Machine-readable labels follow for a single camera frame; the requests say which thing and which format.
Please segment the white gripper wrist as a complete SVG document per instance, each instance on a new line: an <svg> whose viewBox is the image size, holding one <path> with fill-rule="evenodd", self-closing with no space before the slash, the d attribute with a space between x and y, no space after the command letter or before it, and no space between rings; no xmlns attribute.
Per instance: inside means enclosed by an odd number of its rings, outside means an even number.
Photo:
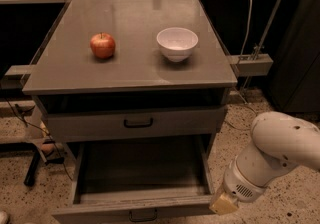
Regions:
<svg viewBox="0 0 320 224"><path fill-rule="evenodd" d="M248 181L240 172L236 160L232 160L224 172L223 186L220 186L211 198L209 209L218 215L236 212L238 201L252 203L266 189Z"/></svg>

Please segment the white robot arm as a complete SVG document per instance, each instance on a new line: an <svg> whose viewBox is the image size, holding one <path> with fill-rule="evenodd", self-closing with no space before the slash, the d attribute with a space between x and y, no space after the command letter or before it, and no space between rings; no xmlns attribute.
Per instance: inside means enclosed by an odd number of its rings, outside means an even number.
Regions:
<svg viewBox="0 0 320 224"><path fill-rule="evenodd" d="M320 130L314 124L280 112L258 115L251 141L227 166L209 209L233 213L238 204L252 203L276 178L302 165L320 171Z"/></svg>

